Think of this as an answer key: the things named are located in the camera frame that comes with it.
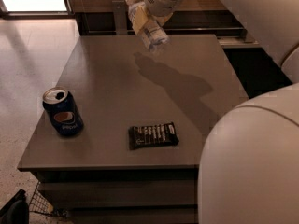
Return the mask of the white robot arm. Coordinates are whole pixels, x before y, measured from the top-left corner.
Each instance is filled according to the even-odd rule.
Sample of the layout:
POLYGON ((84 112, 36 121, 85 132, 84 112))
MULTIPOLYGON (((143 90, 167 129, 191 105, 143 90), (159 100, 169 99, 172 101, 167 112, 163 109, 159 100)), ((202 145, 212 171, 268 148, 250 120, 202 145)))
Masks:
POLYGON ((238 105, 204 145, 199 224, 299 224, 299 0, 220 0, 291 80, 238 105))

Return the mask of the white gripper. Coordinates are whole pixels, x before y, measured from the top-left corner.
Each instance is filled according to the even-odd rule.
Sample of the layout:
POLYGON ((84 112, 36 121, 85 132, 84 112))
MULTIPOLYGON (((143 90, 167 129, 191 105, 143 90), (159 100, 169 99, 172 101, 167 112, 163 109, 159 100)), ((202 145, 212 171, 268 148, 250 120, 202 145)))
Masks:
POLYGON ((183 0, 144 0, 146 7, 138 5, 132 9, 131 22, 134 32, 138 35, 149 20, 149 13, 156 16, 155 20, 164 26, 172 17, 183 0))

